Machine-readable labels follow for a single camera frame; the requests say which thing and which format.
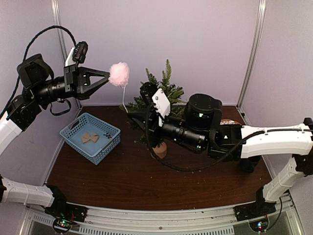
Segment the pink pompom ornament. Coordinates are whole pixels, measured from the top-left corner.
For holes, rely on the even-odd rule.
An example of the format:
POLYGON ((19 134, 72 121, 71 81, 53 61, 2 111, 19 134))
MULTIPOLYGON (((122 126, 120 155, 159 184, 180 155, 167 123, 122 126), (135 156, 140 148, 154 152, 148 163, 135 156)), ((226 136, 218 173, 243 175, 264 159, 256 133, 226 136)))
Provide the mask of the pink pompom ornament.
POLYGON ((123 89, 123 95, 122 95, 122 105, 124 110, 128 113, 128 109, 125 105, 125 91, 126 86, 129 83, 129 77, 130 77, 130 69, 127 63, 119 62, 117 64, 113 64, 110 67, 110 76, 109 76, 109 82, 116 86, 121 87, 123 89))

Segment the small green christmas tree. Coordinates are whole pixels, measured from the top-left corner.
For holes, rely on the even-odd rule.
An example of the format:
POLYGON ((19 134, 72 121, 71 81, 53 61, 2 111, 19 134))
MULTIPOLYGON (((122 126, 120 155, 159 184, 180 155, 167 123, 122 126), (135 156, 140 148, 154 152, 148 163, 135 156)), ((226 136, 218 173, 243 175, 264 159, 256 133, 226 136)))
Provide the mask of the small green christmas tree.
MULTIPOLYGON (((183 87, 170 83, 172 67, 169 60, 166 60, 165 70, 162 71, 162 79, 160 81, 150 73, 148 68, 146 68, 146 74, 148 77, 148 83, 152 85, 152 88, 156 88, 156 92, 152 91, 152 102, 155 104, 157 114, 161 114, 161 117, 164 118, 165 115, 171 113, 175 117, 182 118, 184 104, 186 103, 181 99, 184 95, 184 90, 183 87)), ((122 104, 120 109, 123 111, 139 111, 145 109, 148 105, 149 104, 145 104, 143 98, 140 96, 134 97, 134 102, 130 102, 128 106, 122 104)), ((136 141, 146 144, 145 134, 136 141)))

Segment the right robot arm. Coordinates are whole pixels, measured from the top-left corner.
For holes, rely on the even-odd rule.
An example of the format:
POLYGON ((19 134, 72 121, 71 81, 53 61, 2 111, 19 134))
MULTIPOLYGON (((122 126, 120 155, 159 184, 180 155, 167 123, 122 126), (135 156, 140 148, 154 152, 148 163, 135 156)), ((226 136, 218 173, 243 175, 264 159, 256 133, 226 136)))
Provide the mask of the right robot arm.
POLYGON ((189 98, 182 119, 171 116, 163 91, 141 95, 147 108, 129 112, 128 118, 144 131, 150 150, 160 139, 168 139, 195 153, 207 152, 215 163, 239 161, 244 171, 252 171, 262 155, 291 155, 279 174, 257 190, 254 202, 234 208, 238 220, 275 212, 282 194, 313 173, 311 118, 289 127, 222 125, 222 103, 206 94, 189 98))

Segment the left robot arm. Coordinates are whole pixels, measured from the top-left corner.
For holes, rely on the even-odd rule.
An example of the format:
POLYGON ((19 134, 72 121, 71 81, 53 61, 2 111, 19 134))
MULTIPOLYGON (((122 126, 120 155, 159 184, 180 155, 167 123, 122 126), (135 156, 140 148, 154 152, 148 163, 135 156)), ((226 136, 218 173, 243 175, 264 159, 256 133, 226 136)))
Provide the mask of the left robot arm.
MULTIPOLYGON (((17 67, 23 92, 10 101, 0 119, 0 150, 9 144, 35 120, 49 104, 73 97, 85 100, 108 83, 110 74, 79 66, 84 58, 75 57, 64 67, 64 76, 55 77, 41 54, 35 54, 17 67)), ((44 207, 54 217, 66 217, 71 212, 66 197, 56 186, 34 186, 0 178, 0 201, 33 204, 44 207)))

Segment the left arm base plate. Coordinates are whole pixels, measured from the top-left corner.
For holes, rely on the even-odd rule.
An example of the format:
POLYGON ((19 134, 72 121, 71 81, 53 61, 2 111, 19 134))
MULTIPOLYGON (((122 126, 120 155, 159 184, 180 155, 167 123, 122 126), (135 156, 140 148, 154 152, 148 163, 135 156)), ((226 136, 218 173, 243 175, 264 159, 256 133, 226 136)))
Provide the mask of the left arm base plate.
POLYGON ((55 200, 50 207, 45 207, 45 213, 70 222, 84 222, 87 212, 86 207, 69 204, 64 200, 55 200))

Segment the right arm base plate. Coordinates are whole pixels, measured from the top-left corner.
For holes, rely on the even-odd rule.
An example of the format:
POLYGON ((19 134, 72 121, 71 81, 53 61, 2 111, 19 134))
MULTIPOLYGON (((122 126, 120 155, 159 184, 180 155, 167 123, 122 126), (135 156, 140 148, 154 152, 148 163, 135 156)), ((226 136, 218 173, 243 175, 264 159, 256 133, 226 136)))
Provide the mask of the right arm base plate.
POLYGON ((267 214, 276 212, 276 203, 253 202, 244 205, 235 206, 234 213, 237 221, 250 220, 257 217, 266 216, 267 214))

